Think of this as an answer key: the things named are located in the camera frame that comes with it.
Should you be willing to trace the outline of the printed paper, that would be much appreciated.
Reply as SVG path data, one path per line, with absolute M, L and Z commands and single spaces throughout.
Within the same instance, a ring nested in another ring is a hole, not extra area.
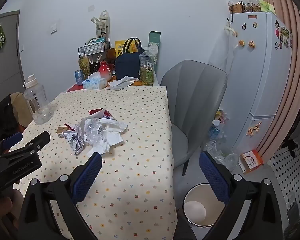
M 75 155 L 80 154 L 84 150 L 85 142 L 79 125 L 74 125 L 67 131 L 62 132 L 62 136 L 67 140 Z

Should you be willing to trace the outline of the small brown cardboard box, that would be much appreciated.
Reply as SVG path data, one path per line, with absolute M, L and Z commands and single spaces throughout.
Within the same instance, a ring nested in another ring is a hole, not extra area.
M 70 130 L 70 128 L 67 127 L 67 126 L 58 127 L 56 133 L 57 133 L 57 135 L 58 135 L 59 138 L 64 138 L 63 133 L 67 132 L 69 130 Z

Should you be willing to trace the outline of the white tissue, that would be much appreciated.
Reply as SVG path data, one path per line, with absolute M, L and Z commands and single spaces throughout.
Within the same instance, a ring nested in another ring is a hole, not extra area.
M 84 122 L 87 119 L 82 120 L 80 124 L 83 133 L 84 133 Z M 124 133 L 128 127 L 126 123 L 119 122 L 117 120 L 106 119 L 105 125 L 106 125 L 106 131 L 105 131 L 106 142 L 100 145 L 92 146 L 91 150 L 87 153 L 88 157 L 92 156 L 93 153 L 95 152 L 99 153 L 100 155 L 108 153 L 112 146 L 115 146 L 123 142 L 123 138 L 121 137 L 121 134 Z

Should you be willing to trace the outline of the blue pink snack wrapper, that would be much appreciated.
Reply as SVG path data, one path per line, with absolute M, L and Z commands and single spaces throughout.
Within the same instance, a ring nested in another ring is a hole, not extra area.
M 107 111 L 105 110 L 102 114 L 102 118 L 105 118 L 105 119 L 111 119 L 111 120 L 114 120 L 115 118 Z

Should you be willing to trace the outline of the clear plastic wrap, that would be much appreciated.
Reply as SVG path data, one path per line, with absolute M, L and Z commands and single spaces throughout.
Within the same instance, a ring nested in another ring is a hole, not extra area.
M 91 118 L 84 122 L 83 139 L 91 146 L 100 145 L 106 142 L 105 118 Z

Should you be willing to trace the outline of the clear garbage bag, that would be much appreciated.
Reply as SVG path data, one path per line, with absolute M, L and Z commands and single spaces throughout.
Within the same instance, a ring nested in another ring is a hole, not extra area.
M 215 140 L 208 141 L 203 150 L 207 151 L 217 163 L 224 165 L 230 172 L 238 165 L 239 155 L 230 148 L 218 145 Z

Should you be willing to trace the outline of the white bag of recyclables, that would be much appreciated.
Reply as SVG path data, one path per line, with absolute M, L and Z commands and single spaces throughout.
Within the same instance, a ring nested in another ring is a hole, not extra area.
M 210 140 L 219 140 L 226 138 L 224 128 L 228 120 L 229 118 L 225 111 L 220 109 L 216 112 L 215 117 L 212 121 L 212 125 L 208 130 L 208 136 Z

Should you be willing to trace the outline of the red snack packet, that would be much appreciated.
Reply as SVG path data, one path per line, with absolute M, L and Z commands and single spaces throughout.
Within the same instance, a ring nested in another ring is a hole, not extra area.
M 102 108 L 90 110 L 90 111 L 89 111 L 89 115 L 93 115 L 93 114 L 98 113 L 98 112 L 100 112 L 100 111 L 102 111 Z

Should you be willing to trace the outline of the grey upholstered chair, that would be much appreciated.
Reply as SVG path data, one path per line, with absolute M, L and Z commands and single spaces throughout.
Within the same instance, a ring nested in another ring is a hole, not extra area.
M 172 123 L 175 168 L 185 176 L 190 158 L 206 139 L 227 87 L 225 71 L 212 65 L 184 60 L 162 78 Z

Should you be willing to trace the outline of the blue tissue box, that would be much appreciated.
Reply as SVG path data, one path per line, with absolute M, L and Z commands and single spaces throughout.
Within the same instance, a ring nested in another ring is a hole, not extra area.
M 82 82 L 84 89 L 101 90 L 107 87 L 107 80 L 101 76 L 100 72 L 94 72 L 86 80 Z

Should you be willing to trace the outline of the yellow liquid bottle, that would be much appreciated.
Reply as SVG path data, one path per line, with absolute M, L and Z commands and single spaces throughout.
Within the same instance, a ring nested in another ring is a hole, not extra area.
M 80 70 L 83 72 L 83 78 L 86 80 L 90 76 L 90 61 L 84 52 L 80 53 L 78 63 Z

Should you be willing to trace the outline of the large tea bottle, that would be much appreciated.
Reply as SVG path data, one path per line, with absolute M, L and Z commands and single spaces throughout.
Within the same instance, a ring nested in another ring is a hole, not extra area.
M 155 57 L 149 47 L 144 47 L 144 52 L 139 55 L 140 60 L 140 81 L 143 85 L 154 84 L 154 63 Z

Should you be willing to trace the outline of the yellow snack bag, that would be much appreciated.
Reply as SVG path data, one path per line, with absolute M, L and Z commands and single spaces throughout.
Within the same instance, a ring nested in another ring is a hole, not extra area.
M 123 53 L 123 46 L 125 44 L 125 40 L 118 40 L 118 41 L 115 41 L 115 53 L 116 53 L 116 57 L 119 57 L 120 55 L 122 55 Z M 138 49 L 135 45 L 135 41 L 132 41 L 130 46 L 129 46 L 129 49 L 128 49 L 128 52 L 129 53 L 134 53 L 134 52 L 137 52 Z

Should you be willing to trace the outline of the white tote bag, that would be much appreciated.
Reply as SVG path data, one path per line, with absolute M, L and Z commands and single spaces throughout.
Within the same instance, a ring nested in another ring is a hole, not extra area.
M 110 34 L 110 17 L 109 12 L 104 10 L 100 13 L 99 18 L 92 17 L 91 22 L 95 25 L 96 29 L 96 38 L 105 38 L 107 44 L 110 43 L 109 41 L 109 34 Z

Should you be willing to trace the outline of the pink curtain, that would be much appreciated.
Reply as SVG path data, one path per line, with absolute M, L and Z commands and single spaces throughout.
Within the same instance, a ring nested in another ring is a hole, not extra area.
M 292 59 L 285 91 L 270 128 L 257 148 L 263 161 L 269 161 L 280 147 L 300 109 L 300 10 L 293 0 L 265 0 L 292 31 Z

